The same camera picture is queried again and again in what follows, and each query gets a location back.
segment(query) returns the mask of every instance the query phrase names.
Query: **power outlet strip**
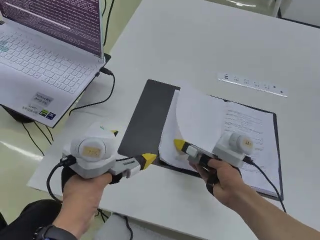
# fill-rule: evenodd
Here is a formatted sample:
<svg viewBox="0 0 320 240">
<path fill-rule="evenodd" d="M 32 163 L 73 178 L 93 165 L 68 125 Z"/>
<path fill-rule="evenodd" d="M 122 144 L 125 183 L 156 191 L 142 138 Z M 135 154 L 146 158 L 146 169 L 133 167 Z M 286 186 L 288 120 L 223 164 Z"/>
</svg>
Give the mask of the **power outlet strip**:
<svg viewBox="0 0 320 240">
<path fill-rule="evenodd" d="M 218 73 L 217 80 L 250 89 L 255 89 L 262 92 L 267 92 L 284 98 L 288 97 L 287 91 L 284 88 L 276 86 L 275 84 L 270 84 L 269 82 L 251 80 L 245 77 L 236 76 L 229 73 Z"/>
</svg>

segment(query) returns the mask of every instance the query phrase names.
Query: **wrist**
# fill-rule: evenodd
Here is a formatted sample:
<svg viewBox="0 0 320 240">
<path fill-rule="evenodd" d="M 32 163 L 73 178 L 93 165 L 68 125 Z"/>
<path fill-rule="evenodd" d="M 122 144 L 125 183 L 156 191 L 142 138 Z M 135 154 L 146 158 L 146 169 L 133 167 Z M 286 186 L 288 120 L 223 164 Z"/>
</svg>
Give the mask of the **wrist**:
<svg viewBox="0 0 320 240">
<path fill-rule="evenodd" d="M 58 217 L 52 223 L 55 227 L 64 229 L 77 239 L 88 230 L 92 216 L 77 214 L 76 211 L 61 209 Z"/>
<path fill-rule="evenodd" d="M 254 189 L 243 184 L 232 192 L 229 208 L 241 215 L 241 210 L 244 209 L 244 206 L 253 205 L 259 198 L 260 196 Z"/>
</svg>

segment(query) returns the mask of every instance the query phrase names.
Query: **laptop keyboard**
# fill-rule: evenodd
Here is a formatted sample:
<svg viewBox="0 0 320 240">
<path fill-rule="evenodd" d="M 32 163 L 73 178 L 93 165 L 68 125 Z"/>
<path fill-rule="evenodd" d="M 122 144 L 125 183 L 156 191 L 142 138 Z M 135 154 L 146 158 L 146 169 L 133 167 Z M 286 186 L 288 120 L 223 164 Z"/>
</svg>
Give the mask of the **laptop keyboard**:
<svg viewBox="0 0 320 240">
<path fill-rule="evenodd" d="M 0 33 L 0 63 L 73 94 L 92 73 L 81 65 L 42 46 L 28 42 L 21 33 Z"/>
</svg>

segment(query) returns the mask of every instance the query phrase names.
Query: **black pants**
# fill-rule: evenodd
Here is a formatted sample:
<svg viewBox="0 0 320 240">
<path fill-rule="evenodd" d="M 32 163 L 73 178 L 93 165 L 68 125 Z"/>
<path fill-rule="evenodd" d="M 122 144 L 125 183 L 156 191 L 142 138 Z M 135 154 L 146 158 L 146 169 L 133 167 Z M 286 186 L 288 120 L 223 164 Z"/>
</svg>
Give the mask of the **black pants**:
<svg viewBox="0 0 320 240">
<path fill-rule="evenodd" d="M 0 213 L 0 240 L 32 240 L 40 227 L 53 223 L 61 209 L 54 200 L 39 200 L 28 204 L 20 216 L 7 225 Z"/>
</svg>

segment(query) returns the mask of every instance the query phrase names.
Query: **laptop screen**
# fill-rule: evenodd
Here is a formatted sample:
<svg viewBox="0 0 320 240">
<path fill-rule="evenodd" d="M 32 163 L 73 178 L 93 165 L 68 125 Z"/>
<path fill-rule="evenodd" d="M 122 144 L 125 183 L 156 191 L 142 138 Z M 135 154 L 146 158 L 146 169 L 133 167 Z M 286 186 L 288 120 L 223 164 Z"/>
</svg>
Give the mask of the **laptop screen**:
<svg viewBox="0 0 320 240">
<path fill-rule="evenodd" d="M 0 0 L 2 15 L 100 58 L 100 0 Z"/>
</svg>

